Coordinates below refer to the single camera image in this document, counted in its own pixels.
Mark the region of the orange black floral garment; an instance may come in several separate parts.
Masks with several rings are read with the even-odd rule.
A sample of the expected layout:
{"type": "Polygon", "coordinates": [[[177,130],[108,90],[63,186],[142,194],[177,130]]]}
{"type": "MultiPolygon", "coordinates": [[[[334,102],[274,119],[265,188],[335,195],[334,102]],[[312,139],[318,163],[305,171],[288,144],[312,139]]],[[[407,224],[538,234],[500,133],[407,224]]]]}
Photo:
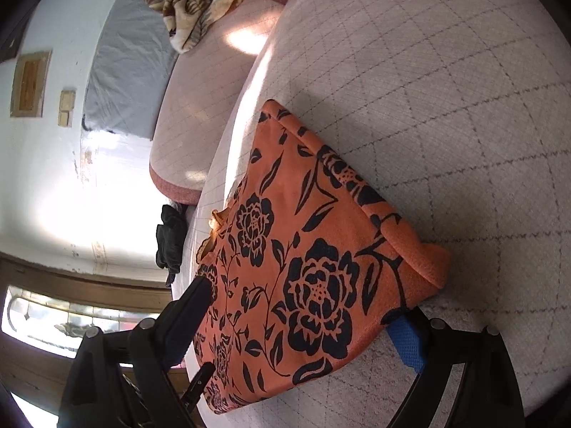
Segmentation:
{"type": "Polygon", "coordinates": [[[277,102],[246,173],[212,215],[197,274],[213,301],[193,342],[217,414],[334,372],[446,282],[449,253],[277,102]]]}

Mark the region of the stained glass wooden door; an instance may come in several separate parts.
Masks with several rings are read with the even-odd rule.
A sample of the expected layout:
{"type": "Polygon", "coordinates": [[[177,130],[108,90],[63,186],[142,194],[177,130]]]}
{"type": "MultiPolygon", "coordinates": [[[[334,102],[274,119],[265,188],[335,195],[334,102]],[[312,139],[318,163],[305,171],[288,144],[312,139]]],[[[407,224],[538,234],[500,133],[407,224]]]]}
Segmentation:
{"type": "Polygon", "coordinates": [[[8,391],[58,413],[83,334],[131,330],[170,301],[156,281],[76,274],[1,257],[1,381],[8,391]]]}

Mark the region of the black garment on bed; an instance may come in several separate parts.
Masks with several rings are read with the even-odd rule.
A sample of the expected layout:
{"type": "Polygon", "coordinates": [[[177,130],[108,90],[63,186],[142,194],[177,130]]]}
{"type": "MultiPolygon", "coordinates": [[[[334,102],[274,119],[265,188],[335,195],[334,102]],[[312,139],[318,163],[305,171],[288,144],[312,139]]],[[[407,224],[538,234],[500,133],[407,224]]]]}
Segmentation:
{"type": "Polygon", "coordinates": [[[183,248],[188,231],[186,205],[171,202],[161,211],[161,224],[156,228],[157,252],[155,262],[159,269],[167,269],[166,288],[170,288],[180,273],[183,248]]]}

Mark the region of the pink quilted bolster cushion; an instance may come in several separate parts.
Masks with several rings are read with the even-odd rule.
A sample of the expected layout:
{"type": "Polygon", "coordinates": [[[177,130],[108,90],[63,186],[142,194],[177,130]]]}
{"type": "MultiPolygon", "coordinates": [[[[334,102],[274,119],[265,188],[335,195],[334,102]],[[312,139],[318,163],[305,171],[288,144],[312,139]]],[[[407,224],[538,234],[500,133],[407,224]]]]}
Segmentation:
{"type": "Polygon", "coordinates": [[[287,1],[244,0],[178,57],[149,161],[165,197],[197,204],[235,102],[287,1]]]}

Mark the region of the pink quilted bed cover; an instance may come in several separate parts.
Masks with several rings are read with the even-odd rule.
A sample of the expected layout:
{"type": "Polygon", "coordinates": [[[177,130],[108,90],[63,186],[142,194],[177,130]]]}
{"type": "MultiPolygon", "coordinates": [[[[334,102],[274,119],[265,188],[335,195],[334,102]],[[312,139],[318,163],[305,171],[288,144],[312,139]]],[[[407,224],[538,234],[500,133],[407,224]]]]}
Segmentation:
{"type": "Polygon", "coordinates": [[[422,305],[496,327],[522,403],[570,381],[570,46],[538,0],[288,0],[231,112],[187,246],[242,177],[261,105],[280,102],[446,248],[422,305]]]}

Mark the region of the grey pillow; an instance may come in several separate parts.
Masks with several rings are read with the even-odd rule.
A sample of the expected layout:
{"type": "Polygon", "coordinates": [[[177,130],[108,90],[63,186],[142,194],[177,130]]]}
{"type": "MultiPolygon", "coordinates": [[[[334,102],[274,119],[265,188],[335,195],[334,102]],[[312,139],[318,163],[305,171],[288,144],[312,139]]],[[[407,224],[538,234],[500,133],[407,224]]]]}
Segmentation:
{"type": "Polygon", "coordinates": [[[143,0],[115,0],[94,55],[82,127],[151,140],[177,57],[158,12],[143,0]]]}

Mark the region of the wall switch plate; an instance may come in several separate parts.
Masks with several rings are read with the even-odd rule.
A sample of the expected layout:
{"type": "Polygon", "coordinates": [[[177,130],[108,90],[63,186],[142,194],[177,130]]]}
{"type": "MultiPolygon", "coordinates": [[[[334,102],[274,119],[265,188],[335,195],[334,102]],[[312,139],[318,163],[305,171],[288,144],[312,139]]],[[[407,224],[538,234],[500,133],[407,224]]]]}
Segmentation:
{"type": "Polygon", "coordinates": [[[58,126],[69,128],[72,125],[72,113],[76,102],[75,90],[62,90],[58,106],[58,126]]]}

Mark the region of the wooden wall panel box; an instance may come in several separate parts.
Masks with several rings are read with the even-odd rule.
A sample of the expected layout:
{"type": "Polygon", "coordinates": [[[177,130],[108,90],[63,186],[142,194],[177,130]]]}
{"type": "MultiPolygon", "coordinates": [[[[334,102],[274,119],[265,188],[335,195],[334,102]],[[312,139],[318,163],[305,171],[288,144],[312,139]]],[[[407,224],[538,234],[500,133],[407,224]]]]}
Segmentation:
{"type": "Polygon", "coordinates": [[[10,107],[12,117],[42,117],[50,58],[50,51],[38,51],[23,54],[17,59],[12,82],[10,107]]]}

